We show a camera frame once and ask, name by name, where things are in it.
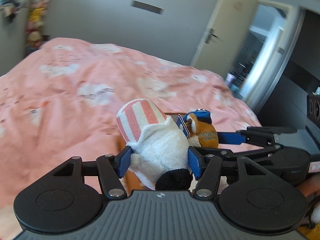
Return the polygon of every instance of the white door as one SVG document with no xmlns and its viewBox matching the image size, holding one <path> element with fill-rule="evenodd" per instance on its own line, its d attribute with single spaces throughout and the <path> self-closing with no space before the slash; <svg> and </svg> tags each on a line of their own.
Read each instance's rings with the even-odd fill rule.
<svg viewBox="0 0 320 240">
<path fill-rule="evenodd" d="M 218 0 L 206 29 L 208 35 L 204 35 L 191 65 L 225 78 L 248 33 L 257 4 L 257 0 Z"/>
</svg>

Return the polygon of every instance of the bed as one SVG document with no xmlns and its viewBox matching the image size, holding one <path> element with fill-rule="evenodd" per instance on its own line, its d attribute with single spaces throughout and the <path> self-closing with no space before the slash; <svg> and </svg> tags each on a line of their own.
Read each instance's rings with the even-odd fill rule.
<svg viewBox="0 0 320 240">
<path fill-rule="evenodd" d="M 120 151 L 115 116 L 135 98 L 149 98 L 166 113 L 210 110 L 217 131 L 260 125 L 208 70 L 113 44 L 53 39 L 0 78 L 1 240 L 21 231 L 12 205 L 25 187 L 72 156 L 91 161 Z M 94 178 L 86 183 L 97 187 Z"/>
</svg>

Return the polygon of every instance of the blue cap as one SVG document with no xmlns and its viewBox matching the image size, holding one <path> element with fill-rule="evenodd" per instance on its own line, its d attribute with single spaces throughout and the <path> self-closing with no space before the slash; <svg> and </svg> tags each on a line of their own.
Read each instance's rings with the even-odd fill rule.
<svg viewBox="0 0 320 240">
<path fill-rule="evenodd" d="M 204 109 L 198 109 L 198 110 L 196 110 L 196 111 L 192 111 L 192 112 L 187 113 L 187 114 L 183 117 L 183 121 L 184 121 L 184 122 L 187 122 L 187 116 L 188 116 L 189 114 L 191 114 L 191 113 L 195 114 L 196 117 L 198 118 L 198 120 L 199 120 L 200 122 L 206 122 L 206 123 L 208 123 L 208 124 L 212 124 L 212 120 L 211 120 L 211 116 L 210 116 L 210 111 L 204 110 Z"/>
</svg>

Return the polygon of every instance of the red and white striped hat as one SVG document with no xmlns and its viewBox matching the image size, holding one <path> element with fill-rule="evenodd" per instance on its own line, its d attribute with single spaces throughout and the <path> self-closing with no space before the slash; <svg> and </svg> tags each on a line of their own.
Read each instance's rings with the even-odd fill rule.
<svg viewBox="0 0 320 240">
<path fill-rule="evenodd" d="M 137 142 L 143 127 L 164 123 L 167 116 L 150 100 L 135 99 L 118 111 L 116 119 L 124 140 Z"/>
</svg>

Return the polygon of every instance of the door handle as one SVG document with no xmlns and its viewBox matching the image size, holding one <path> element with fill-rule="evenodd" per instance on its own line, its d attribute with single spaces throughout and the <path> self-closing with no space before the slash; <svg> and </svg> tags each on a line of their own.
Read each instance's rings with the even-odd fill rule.
<svg viewBox="0 0 320 240">
<path fill-rule="evenodd" d="M 205 39 L 205 43 L 209 44 L 210 42 L 210 39 L 211 37 L 216 37 L 216 38 L 219 38 L 217 35 L 214 35 L 213 32 L 214 32 L 214 29 L 210 28 L 209 30 L 205 30 L 206 32 L 208 32 L 208 36 L 207 38 Z"/>
</svg>

